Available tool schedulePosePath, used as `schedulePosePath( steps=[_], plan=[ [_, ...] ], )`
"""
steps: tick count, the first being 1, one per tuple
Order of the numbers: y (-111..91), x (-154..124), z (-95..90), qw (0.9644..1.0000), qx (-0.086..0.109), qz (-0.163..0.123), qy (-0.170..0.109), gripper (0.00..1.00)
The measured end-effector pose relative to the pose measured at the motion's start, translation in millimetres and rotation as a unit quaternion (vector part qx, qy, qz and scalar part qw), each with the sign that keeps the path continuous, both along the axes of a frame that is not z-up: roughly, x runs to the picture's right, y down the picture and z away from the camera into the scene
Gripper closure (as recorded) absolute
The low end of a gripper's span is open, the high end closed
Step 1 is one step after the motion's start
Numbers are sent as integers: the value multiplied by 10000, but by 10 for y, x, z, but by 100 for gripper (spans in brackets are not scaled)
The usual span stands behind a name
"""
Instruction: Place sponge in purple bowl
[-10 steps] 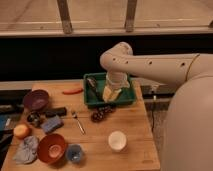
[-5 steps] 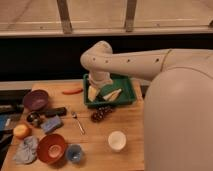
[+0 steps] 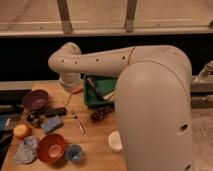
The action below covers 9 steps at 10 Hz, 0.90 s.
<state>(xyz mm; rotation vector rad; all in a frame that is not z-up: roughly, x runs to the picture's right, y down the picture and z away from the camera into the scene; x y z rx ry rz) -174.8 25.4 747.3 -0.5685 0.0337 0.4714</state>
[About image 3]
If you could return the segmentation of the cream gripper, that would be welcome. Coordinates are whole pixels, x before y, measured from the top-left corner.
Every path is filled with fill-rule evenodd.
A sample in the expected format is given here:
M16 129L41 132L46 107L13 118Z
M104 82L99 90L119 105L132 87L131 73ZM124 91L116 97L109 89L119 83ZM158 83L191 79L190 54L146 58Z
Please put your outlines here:
M80 75L77 73L61 74L59 81L65 91L71 92L66 102L66 106L69 106L70 100L74 95L72 90L82 87Z

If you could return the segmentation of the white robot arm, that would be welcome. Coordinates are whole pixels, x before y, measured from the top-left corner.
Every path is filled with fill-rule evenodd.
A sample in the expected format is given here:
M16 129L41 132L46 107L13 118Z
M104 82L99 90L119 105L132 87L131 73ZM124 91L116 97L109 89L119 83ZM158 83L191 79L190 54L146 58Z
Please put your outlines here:
M49 67L68 86L70 75L117 79L115 112L127 171L194 171L187 55L171 45L133 46L83 54L68 43Z

